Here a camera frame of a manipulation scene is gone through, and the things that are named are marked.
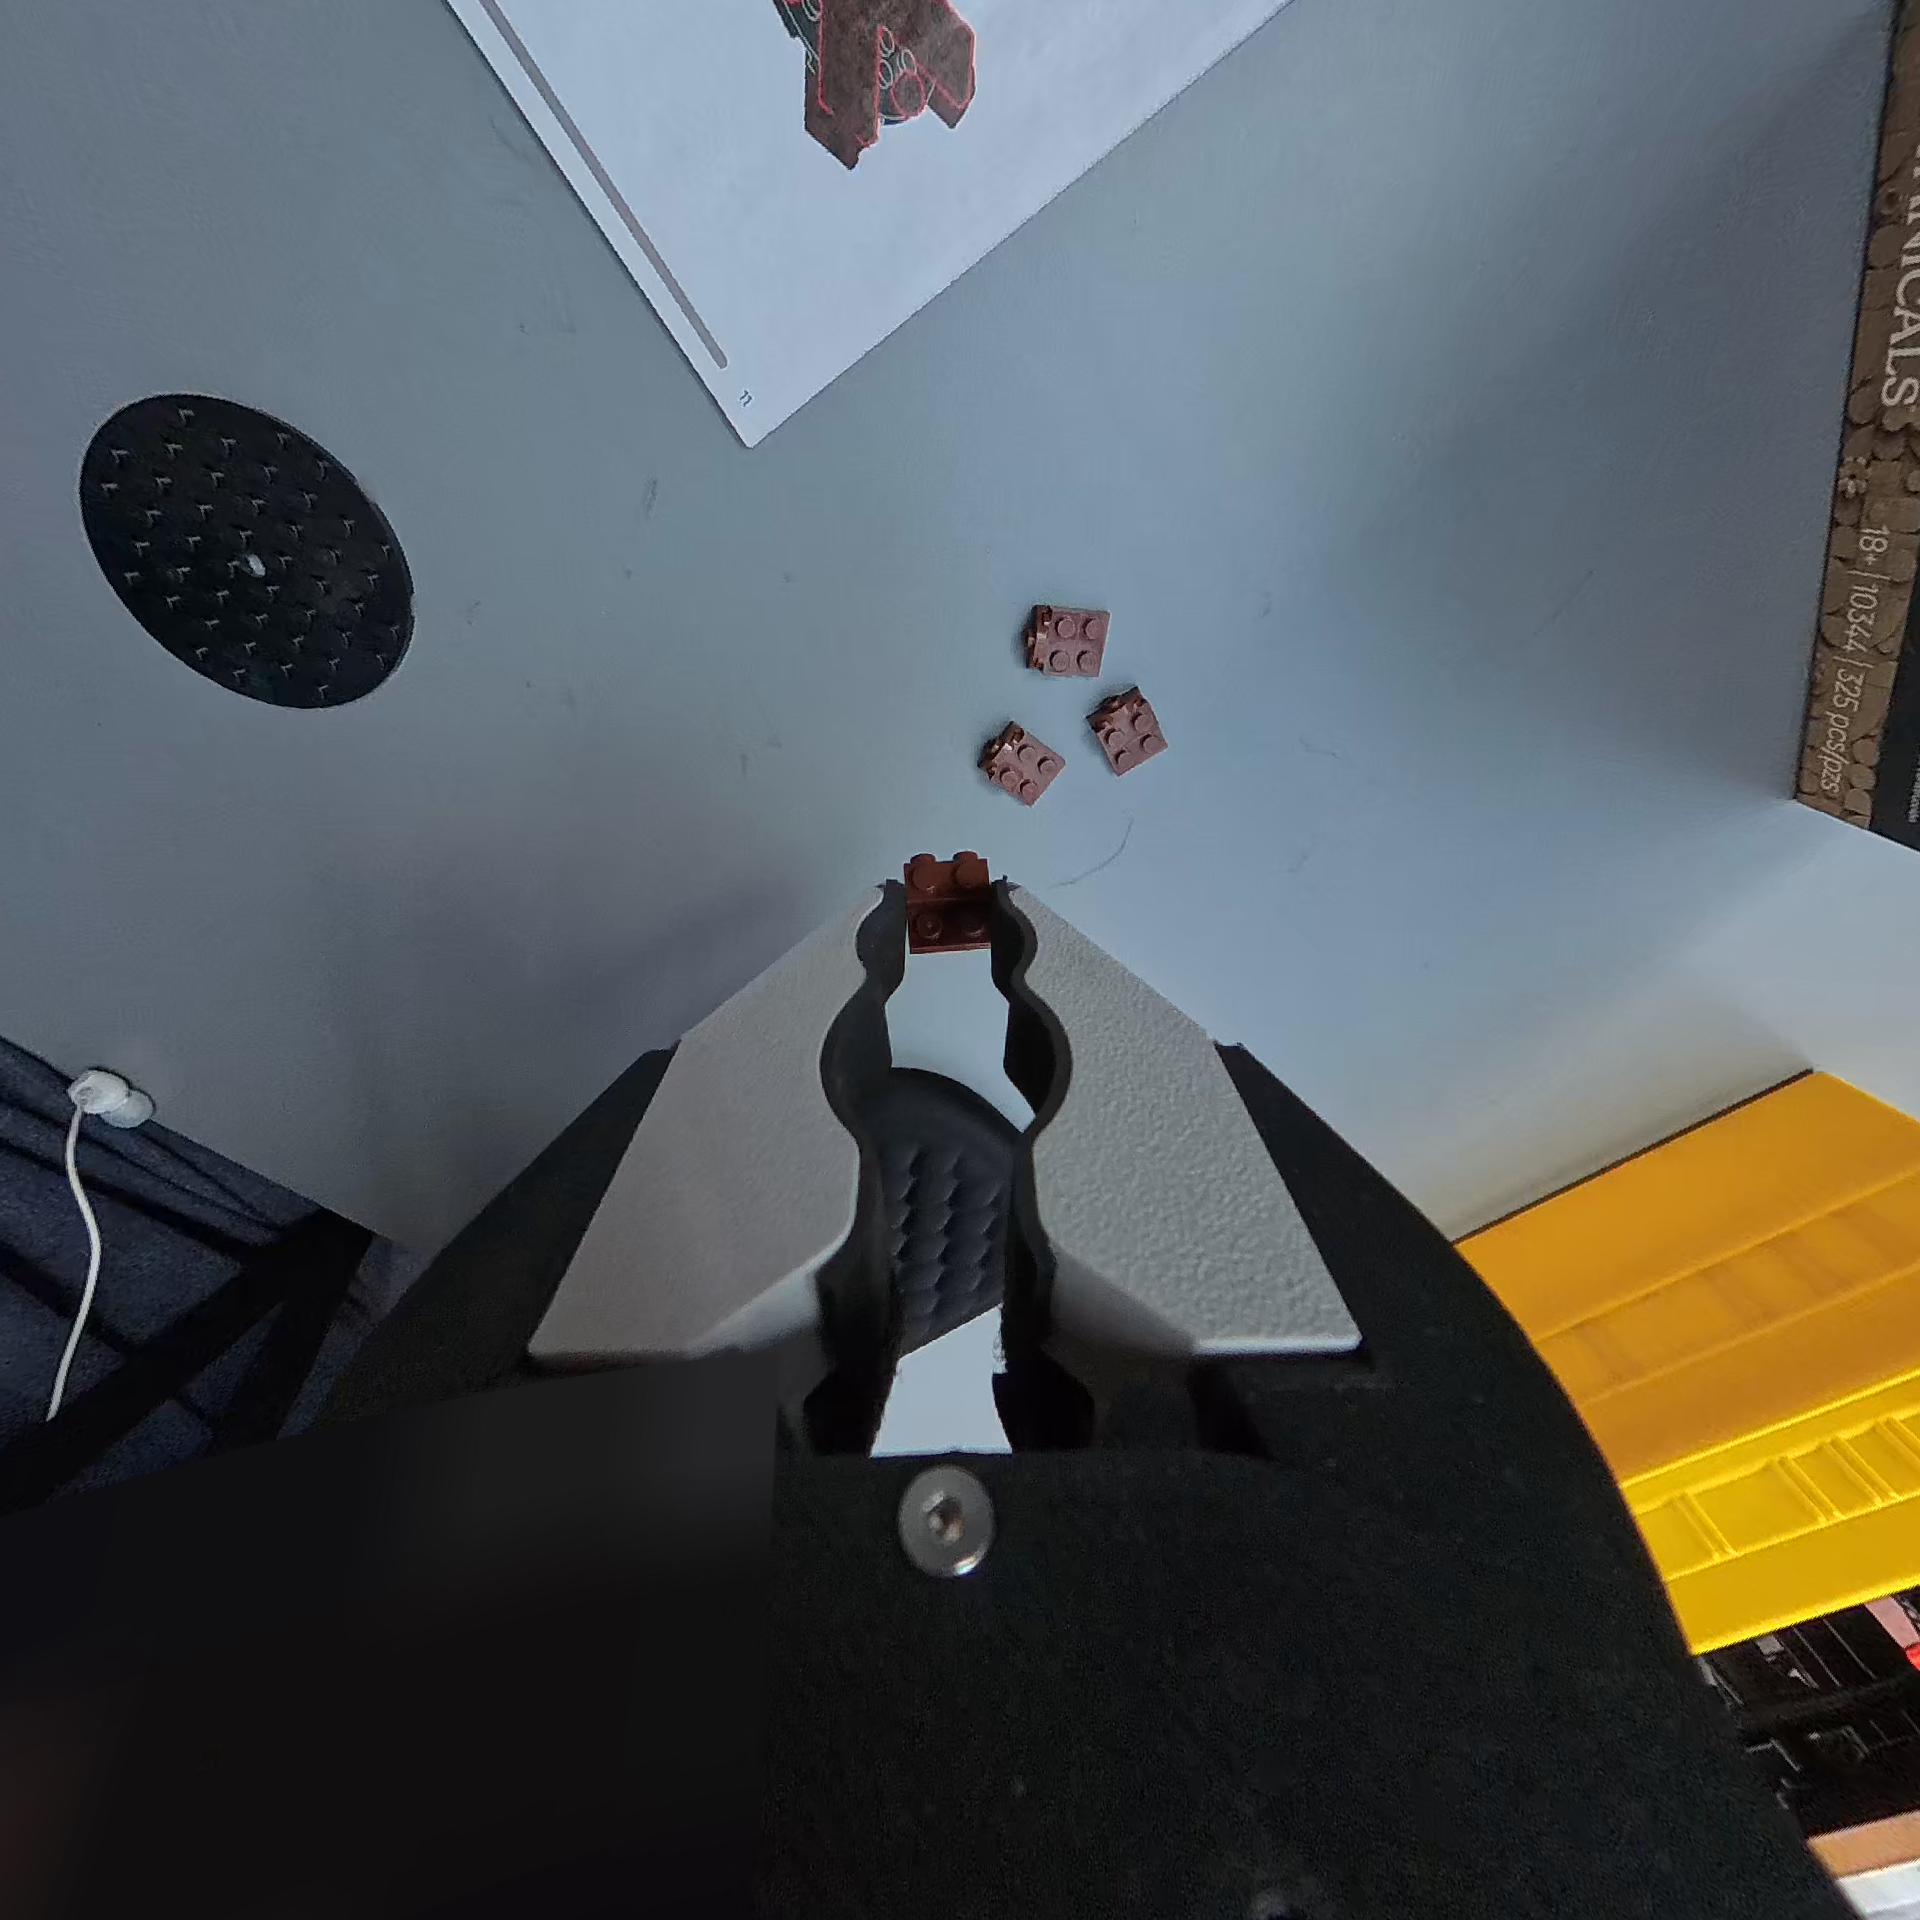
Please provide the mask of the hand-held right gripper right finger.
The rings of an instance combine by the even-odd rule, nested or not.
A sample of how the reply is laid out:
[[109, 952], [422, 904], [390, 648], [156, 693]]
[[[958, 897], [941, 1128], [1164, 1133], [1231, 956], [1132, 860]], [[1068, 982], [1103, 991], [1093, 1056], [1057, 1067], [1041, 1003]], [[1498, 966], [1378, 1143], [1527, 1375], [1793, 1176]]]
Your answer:
[[1004, 879], [991, 976], [1031, 1123], [1022, 1337], [1145, 1359], [1335, 1358], [1361, 1329], [1210, 1030]]

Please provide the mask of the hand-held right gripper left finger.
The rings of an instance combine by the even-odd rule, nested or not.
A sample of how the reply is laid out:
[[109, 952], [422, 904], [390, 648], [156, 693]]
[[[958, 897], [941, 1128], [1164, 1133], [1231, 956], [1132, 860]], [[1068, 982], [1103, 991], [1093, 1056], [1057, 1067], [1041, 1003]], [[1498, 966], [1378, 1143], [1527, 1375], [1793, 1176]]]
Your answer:
[[527, 1356], [556, 1371], [763, 1351], [817, 1328], [854, 1229], [859, 1145], [828, 1089], [834, 1021], [875, 985], [874, 884], [694, 1024], [618, 1160]]

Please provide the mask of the black round studded plate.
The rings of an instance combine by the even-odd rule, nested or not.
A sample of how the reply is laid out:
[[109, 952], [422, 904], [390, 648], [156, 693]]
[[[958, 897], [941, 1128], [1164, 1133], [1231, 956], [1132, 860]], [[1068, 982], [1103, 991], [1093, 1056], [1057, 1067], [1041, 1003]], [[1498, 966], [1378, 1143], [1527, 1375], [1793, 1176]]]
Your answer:
[[285, 421], [204, 392], [137, 397], [92, 435], [77, 497], [122, 606], [220, 689], [341, 709], [412, 646], [417, 585], [394, 526]]

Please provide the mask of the grey desk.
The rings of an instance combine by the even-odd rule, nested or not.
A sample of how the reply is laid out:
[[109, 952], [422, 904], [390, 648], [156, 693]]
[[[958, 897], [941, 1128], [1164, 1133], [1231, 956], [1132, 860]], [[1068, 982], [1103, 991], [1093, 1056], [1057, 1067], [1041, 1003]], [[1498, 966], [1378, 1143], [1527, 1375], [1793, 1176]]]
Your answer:
[[[1915, 853], [1790, 800], [1886, 20], [1290, 6], [743, 448], [441, 6], [5, 6], [5, 1038], [428, 1251], [977, 847], [1447, 1231], [1801, 1067], [1915, 1113]], [[134, 623], [158, 392], [372, 495], [382, 687]]]

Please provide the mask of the black padded wrist rest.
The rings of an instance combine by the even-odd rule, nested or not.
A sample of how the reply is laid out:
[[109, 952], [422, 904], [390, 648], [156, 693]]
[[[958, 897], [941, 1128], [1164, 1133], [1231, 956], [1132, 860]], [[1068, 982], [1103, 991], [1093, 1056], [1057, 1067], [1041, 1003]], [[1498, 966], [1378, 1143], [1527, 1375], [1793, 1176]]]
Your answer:
[[903, 1363], [999, 1312], [1022, 1135], [982, 1094], [918, 1067], [889, 1070], [871, 1126]]

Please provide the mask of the yellow plastic bin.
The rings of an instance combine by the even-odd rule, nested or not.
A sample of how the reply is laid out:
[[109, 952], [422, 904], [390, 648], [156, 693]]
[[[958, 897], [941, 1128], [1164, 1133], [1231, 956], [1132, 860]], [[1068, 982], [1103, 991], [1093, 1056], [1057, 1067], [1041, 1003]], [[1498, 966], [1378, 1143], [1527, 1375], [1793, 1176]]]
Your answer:
[[1798, 1075], [1455, 1244], [1694, 1653], [1915, 1589], [1918, 1120]]

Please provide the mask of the person's navy shirt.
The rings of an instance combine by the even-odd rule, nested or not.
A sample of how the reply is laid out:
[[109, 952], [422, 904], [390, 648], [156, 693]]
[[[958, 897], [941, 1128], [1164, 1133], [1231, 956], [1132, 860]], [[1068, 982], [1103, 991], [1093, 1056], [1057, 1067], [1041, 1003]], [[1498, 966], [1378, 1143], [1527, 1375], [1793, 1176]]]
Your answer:
[[371, 1229], [2, 1044], [2, 1510], [303, 1429], [407, 1289]]

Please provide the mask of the dark bamboo toy set box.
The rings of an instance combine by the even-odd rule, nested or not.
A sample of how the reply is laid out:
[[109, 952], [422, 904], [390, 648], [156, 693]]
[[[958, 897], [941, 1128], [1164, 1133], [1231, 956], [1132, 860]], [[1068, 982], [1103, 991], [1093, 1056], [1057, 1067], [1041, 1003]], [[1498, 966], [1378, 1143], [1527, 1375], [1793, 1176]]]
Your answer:
[[1794, 798], [1918, 847], [1918, 9], [1898, 4]]

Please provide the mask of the white instruction booklet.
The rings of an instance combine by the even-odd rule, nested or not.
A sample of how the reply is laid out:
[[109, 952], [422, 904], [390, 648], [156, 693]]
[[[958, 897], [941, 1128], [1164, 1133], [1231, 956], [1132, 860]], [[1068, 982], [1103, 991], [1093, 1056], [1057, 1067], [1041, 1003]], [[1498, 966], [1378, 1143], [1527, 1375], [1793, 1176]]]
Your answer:
[[452, 3], [745, 448], [1277, 3]]

